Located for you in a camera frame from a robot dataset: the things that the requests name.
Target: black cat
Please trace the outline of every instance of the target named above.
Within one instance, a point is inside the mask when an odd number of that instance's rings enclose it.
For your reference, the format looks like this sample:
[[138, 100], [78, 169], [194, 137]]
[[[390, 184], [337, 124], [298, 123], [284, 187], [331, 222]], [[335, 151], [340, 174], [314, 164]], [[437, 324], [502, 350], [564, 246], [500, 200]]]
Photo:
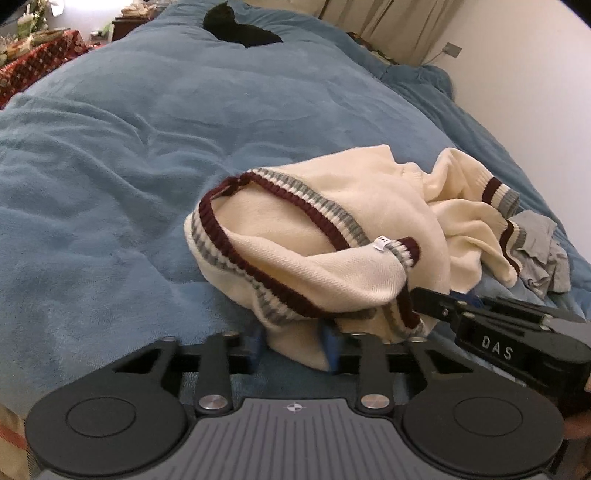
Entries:
[[205, 15], [203, 28], [215, 35], [218, 40], [240, 43], [246, 48], [283, 43], [279, 35], [254, 25], [236, 23], [234, 10], [227, 2], [213, 7]]

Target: gray cloth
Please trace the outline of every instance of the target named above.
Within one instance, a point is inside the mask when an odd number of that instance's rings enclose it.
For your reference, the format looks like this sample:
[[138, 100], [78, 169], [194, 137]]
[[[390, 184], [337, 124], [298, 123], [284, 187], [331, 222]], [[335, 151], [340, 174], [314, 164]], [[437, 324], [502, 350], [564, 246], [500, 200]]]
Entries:
[[525, 286], [542, 300], [549, 291], [570, 291], [569, 259], [552, 238], [556, 223], [539, 213], [525, 210], [511, 218], [525, 230], [525, 242], [513, 253], [522, 265], [520, 277]]

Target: electrical outlet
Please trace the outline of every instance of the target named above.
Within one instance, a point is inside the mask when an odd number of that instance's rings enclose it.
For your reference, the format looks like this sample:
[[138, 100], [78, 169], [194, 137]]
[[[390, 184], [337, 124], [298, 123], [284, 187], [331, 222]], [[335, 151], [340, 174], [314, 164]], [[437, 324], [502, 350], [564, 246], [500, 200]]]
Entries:
[[443, 53], [447, 53], [450, 57], [454, 57], [455, 59], [462, 51], [461, 47], [454, 45], [453, 43], [447, 42], [445, 47], [443, 47]]

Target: cream sweater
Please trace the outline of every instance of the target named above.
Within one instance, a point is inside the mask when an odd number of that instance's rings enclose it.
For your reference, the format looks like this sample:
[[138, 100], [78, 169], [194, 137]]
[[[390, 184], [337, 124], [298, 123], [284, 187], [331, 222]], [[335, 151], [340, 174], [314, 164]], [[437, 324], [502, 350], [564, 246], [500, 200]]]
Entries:
[[411, 311], [407, 284], [467, 292], [482, 262], [513, 286], [511, 251], [525, 238], [507, 220], [517, 204], [459, 150], [425, 173], [380, 145], [226, 179], [184, 229], [203, 276], [256, 314], [272, 348], [327, 369], [319, 318], [398, 342], [435, 324]]

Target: silver rivet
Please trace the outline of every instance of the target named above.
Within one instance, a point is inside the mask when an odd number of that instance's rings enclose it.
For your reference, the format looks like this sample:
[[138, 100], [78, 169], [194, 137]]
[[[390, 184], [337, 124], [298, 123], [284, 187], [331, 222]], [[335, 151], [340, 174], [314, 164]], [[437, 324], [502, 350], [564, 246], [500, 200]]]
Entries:
[[370, 410], [380, 410], [390, 405], [390, 399], [379, 393], [372, 393], [361, 397], [361, 404]]
[[205, 410], [221, 410], [228, 404], [226, 397], [221, 395], [205, 395], [199, 399], [199, 406]]

